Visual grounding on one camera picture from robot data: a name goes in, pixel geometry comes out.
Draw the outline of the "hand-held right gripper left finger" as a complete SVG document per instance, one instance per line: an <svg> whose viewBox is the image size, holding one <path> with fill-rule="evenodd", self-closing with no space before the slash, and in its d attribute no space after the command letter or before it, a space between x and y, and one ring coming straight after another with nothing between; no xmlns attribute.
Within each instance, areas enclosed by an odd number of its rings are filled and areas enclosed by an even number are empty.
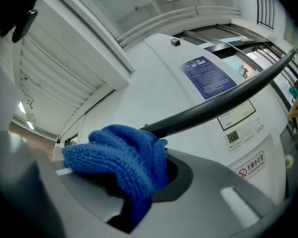
<svg viewBox="0 0 298 238"><path fill-rule="evenodd" d="M8 132L21 97L0 66L0 238L127 238L73 198L42 150Z"/></svg>

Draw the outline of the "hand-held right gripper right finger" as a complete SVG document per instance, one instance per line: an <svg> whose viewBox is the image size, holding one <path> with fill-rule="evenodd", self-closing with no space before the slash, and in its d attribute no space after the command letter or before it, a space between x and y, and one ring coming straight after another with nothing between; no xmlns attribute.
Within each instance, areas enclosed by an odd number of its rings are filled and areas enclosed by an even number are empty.
<svg viewBox="0 0 298 238"><path fill-rule="evenodd" d="M152 204L133 238L263 238L288 205L275 204L220 163L167 152L189 166L192 183L178 199Z"/></svg>

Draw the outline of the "blue cloth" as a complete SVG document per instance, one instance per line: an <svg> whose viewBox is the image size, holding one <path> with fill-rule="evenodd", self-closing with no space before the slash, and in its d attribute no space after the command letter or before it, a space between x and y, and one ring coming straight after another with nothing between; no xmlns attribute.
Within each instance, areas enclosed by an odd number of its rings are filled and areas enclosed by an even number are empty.
<svg viewBox="0 0 298 238"><path fill-rule="evenodd" d="M113 124L88 136L88 143L62 149L65 164L83 174L113 174L128 201L128 227L138 225L152 195L169 184L167 140L149 131Z"/></svg>

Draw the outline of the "black metal clothes rack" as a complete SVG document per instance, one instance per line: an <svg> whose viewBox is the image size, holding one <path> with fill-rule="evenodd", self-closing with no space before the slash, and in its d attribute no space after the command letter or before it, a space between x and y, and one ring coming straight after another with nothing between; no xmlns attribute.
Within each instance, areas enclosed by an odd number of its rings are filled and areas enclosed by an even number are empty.
<svg viewBox="0 0 298 238"><path fill-rule="evenodd" d="M209 122L263 90L282 72L297 53L297 49L293 48L275 64L240 85L192 108L146 125L140 130L148 131L157 138L164 138Z"/></svg>

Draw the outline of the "no smoking sign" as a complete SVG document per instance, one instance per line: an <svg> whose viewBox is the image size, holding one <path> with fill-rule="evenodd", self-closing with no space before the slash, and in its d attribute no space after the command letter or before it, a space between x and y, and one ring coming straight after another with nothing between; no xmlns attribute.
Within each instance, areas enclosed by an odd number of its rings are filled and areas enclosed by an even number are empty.
<svg viewBox="0 0 298 238"><path fill-rule="evenodd" d="M266 164L264 151L260 151L248 162L244 163L235 170L235 173L242 179L249 179L259 172Z"/></svg>

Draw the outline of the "white caster wheel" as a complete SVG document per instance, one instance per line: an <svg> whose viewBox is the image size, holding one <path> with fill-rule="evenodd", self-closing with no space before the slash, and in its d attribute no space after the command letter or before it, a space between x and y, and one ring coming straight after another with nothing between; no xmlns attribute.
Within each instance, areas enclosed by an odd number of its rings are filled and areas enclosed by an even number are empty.
<svg viewBox="0 0 298 238"><path fill-rule="evenodd" d="M286 169L291 169L294 165L295 159L292 155L288 154L285 156L285 167Z"/></svg>

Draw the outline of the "framed floor plan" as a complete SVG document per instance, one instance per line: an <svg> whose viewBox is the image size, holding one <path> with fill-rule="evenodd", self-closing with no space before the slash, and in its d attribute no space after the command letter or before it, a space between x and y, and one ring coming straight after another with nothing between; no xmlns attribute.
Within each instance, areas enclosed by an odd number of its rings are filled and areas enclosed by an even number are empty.
<svg viewBox="0 0 298 238"><path fill-rule="evenodd" d="M226 131L227 129L248 118L255 112L256 109L254 108L253 104L250 100L247 100L227 113L217 117L217 120L220 123L222 130Z"/></svg>

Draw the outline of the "blue notice poster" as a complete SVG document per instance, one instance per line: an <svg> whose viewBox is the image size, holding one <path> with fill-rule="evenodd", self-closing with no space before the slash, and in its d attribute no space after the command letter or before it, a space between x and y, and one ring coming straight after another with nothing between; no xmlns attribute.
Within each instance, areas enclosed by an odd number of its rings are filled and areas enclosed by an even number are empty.
<svg viewBox="0 0 298 238"><path fill-rule="evenodd" d="M180 68L205 100L237 86L224 71L205 57L187 61Z"/></svg>

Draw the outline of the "black body-worn device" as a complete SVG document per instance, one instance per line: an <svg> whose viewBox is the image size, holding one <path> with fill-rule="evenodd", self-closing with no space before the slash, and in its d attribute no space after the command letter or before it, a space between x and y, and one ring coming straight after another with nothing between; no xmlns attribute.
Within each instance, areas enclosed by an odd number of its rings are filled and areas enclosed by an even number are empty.
<svg viewBox="0 0 298 238"><path fill-rule="evenodd" d="M26 36L37 15L38 11L36 9L32 9L18 16L15 29L12 34L13 43L19 42L22 38Z"/></svg>

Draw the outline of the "black window grille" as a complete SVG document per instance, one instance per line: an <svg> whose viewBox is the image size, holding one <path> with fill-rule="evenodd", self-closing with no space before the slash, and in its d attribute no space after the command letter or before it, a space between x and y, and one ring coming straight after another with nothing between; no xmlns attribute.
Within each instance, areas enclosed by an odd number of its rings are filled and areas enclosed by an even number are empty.
<svg viewBox="0 0 298 238"><path fill-rule="evenodd" d="M275 4L274 0L257 0L257 24L274 30Z"/></svg>

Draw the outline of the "wall thermostat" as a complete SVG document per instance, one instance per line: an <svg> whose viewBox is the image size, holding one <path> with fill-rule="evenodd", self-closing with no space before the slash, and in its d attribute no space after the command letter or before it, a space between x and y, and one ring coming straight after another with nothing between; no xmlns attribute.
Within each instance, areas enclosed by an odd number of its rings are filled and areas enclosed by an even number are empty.
<svg viewBox="0 0 298 238"><path fill-rule="evenodd" d="M240 138L237 130L234 130L234 131L226 134L225 139L226 139L228 150L233 150L234 148L241 145L241 138Z"/></svg>

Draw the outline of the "white wall switch panel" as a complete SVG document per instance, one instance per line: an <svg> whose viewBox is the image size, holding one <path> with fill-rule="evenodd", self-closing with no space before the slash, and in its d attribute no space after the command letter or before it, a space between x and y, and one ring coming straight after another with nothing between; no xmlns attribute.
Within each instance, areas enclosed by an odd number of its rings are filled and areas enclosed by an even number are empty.
<svg viewBox="0 0 298 238"><path fill-rule="evenodd" d="M264 124L259 117L254 120L254 125L256 132L259 132L264 127Z"/></svg>
<svg viewBox="0 0 298 238"><path fill-rule="evenodd" d="M255 134L254 125L252 123L246 123L243 126L240 127L240 132L243 141L247 141Z"/></svg>

